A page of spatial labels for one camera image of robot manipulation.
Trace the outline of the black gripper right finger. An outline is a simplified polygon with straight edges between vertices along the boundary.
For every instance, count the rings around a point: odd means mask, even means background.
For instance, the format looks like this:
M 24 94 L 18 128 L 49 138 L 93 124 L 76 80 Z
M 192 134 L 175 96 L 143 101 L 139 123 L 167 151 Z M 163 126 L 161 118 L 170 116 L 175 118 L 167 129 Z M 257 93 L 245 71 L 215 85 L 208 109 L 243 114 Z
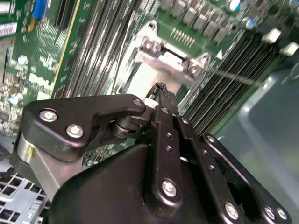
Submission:
M 175 96 L 166 86 L 163 94 L 208 223 L 292 223 L 286 209 L 213 135 L 196 134 L 190 121 L 179 115 Z

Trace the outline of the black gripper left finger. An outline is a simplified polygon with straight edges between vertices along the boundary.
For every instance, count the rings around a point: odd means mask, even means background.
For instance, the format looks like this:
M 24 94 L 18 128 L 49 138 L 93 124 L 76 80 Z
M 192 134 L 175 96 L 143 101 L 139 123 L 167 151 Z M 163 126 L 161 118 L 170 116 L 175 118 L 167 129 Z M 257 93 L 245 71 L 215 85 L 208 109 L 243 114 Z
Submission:
M 132 94 L 35 101 L 23 111 L 16 151 L 51 201 L 77 174 L 138 146 L 148 147 L 144 200 L 148 207 L 180 207 L 179 136 L 163 101 L 163 83 Z

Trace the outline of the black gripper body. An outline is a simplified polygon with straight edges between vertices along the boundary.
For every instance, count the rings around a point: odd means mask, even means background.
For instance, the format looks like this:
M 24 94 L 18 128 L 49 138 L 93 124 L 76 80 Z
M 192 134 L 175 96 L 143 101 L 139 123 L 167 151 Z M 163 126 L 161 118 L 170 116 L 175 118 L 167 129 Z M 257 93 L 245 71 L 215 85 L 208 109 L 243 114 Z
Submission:
M 65 182 L 48 211 L 50 224 L 219 224 L 200 195 L 190 163 L 179 161 L 183 203 L 170 216 L 144 200 L 148 147 L 130 147 Z

